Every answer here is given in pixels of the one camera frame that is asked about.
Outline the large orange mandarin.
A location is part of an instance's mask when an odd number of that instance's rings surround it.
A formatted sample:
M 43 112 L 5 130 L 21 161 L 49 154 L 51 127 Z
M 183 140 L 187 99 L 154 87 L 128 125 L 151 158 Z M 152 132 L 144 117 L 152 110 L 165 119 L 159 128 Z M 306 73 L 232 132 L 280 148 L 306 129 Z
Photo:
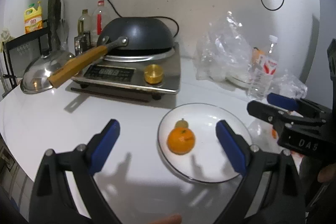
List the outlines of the large orange mandarin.
M 174 128 L 167 137 L 168 149 L 177 155 L 189 153 L 195 146 L 195 134 L 186 127 Z

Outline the yellow detergent bottle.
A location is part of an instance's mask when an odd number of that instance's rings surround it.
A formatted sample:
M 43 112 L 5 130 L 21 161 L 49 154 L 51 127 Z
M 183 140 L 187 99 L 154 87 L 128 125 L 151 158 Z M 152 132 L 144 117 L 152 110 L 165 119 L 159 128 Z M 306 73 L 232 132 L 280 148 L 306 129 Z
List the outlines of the yellow detergent bottle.
M 37 8 L 35 8 L 35 4 L 32 3 L 24 12 L 25 34 L 41 30 L 43 28 L 41 1 L 38 1 L 37 5 Z

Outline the clear plastic bag front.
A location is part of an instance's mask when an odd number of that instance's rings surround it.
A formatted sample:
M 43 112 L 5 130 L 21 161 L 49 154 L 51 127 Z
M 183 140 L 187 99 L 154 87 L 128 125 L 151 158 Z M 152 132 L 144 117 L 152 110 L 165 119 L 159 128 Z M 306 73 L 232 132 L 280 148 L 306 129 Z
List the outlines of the clear plastic bag front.
M 269 93 L 275 93 L 293 99 L 303 99 L 307 95 L 307 86 L 295 77 L 288 69 L 276 75 L 269 88 Z

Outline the clear plastic bag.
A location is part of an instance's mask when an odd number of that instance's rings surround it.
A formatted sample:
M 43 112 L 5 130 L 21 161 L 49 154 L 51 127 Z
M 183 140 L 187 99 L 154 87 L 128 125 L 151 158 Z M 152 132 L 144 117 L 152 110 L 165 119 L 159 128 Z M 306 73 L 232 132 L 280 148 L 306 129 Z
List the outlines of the clear plastic bag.
M 233 77 L 250 82 L 252 47 L 242 34 L 243 25 L 232 12 L 209 23 L 208 31 L 197 42 L 194 65 L 198 80 L 217 83 Z
M 269 93 L 275 93 L 293 99 L 303 99 L 307 95 L 307 86 L 295 77 L 288 69 L 276 75 L 269 88 Z

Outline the dark vertical pipe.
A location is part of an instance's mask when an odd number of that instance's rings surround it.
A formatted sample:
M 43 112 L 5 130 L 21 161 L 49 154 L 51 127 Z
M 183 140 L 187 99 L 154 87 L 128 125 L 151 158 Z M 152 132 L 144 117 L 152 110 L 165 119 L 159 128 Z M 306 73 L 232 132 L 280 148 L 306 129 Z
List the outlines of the dark vertical pipe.
M 60 23 L 60 0 L 48 0 L 48 23 L 50 28 L 50 48 L 52 51 L 60 50 L 60 40 L 57 35 Z

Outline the gold cooker knob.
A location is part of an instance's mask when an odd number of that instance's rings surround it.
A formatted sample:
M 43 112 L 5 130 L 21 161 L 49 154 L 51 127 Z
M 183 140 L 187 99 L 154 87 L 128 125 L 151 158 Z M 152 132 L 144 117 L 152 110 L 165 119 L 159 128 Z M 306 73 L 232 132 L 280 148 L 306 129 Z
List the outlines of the gold cooker knob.
M 150 64 L 145 67 L 143 77 L 148 84 L 159 84 L 163 80 L 163 68 L 157 64 Z

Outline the red label sauce bottle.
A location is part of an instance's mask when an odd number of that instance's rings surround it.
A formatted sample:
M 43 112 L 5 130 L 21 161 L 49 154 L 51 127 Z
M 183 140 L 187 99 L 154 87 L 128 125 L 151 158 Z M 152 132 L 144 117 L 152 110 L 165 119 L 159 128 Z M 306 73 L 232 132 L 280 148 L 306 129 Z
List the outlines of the red label sauce bottle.
M 100 36 L 102 30 L 110 22 L 110 13 L 108 8 L 105 6 L 105 1 L 101 0 L 97 3 L 97 8 L 93 12 L 93 34 L 97 37 Z

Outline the steel induction cooker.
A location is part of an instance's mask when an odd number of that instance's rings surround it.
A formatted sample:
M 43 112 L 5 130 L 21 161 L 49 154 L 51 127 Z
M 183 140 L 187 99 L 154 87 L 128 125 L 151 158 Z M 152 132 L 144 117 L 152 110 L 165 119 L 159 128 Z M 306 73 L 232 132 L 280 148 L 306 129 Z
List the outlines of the steel induction cooker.
M 148 84 L 143 77 L 145 67 L 157 64 L 163 68 L 163 80 Z M 162 96 L 176 95 L 181 85 L 181 57 L 179 44 L 157 55 L 112 56 L 88 65 L 68 86 L 71 91 L 98 96 L 131 98 L 139 101 L 159 100 Z

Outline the black umbrella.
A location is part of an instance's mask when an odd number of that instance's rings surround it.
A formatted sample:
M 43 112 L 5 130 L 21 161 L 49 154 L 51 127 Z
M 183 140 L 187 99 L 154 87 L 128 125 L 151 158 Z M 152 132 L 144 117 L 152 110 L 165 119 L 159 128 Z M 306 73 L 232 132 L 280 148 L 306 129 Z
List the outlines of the black umbrella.
M 60 23 L 61 2 L 60 0 L 49 0 L 49 23 L 51 34 L 56 37 L 56 31 Z

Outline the white round plate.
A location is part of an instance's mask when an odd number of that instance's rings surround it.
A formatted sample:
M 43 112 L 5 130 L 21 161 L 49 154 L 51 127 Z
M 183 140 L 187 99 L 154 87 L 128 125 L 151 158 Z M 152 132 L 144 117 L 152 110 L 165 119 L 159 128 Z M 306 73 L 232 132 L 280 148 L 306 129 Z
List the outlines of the white round plate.
M 167 147 L 167 137 L 178 120 L 184 119 L 195 134 L 194 148 L 185 155 L 172 153 Z M 243 122 L 232 113 L 206 103 L 188 103 L 170 110 L 158 127 L 157 142 L 160 154 L 170 170 L 195 182 L 217 184 L 236 178 L 227 155 L 216 136 L 216 125 L 225 120 L 233 131 L 241 135 L 248 145 L 251 136 Z

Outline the black wok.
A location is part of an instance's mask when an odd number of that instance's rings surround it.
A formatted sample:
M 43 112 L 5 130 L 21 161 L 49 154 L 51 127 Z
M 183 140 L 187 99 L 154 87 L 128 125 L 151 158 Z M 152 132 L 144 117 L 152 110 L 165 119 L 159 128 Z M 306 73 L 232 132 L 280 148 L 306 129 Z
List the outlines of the black wok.
M 109 22 L 98 37 L 97 45 L 104 44 L 103 39 L 109 42 L 120 37 L 128 39 L 125 51 L 164 50 L 174 45 L 174 38 L 161 20 L 148 17 L 116 18 Z

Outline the clear water bottle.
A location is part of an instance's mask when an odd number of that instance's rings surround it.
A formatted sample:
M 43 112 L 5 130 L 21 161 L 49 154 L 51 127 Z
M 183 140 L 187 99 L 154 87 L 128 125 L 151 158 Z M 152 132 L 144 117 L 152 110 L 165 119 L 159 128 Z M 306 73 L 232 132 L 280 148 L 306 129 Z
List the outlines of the clear water bottle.
M 268 94 L 278 60 L 278 37 L 276 36 L 269 36 L 269 42 L 264 49 L 253 49 L 251 82 L 247 92 L 250 98 L 262 100 Z

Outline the oil bottle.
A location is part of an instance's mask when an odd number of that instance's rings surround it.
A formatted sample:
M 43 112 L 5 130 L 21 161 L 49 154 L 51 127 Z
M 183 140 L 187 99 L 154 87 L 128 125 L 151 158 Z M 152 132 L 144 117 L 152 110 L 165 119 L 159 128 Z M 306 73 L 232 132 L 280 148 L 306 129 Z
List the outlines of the oil bottle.
M 82 10 L 81 16 L 77 21 L 78 35 L 82 35 L 87 40 L 87 47 L 91 47 L 91 23 L 92 19 L 88 13 L 88 9 Z

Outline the small green-yellow fruit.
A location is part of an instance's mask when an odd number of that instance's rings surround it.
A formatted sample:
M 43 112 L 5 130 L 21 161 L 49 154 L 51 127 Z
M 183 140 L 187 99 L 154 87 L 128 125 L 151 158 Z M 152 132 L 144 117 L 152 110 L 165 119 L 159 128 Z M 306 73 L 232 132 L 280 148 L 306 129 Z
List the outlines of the small green-yellow fruit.
M 189 127 L 189 124 L 186 120 L 184 119 L 181 119 L 181 120 L 178 120 L 175 124 L 175 128 L 178 128 L 178 127 L 181 127 L 181 128 L 188 128 Z

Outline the clear plastic bag back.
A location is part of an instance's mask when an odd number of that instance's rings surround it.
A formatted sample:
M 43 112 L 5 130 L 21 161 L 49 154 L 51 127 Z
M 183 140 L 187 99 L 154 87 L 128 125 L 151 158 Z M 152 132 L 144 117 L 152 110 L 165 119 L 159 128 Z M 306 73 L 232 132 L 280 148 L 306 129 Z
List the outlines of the clear plastic bag back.
M 198 80 L 217 83 L 233 77 L 250 82 L 252 47 L 242 34 L 243 25 L 232 12 L 209 23 L 208 31 L 197 42 L 194 65 Z

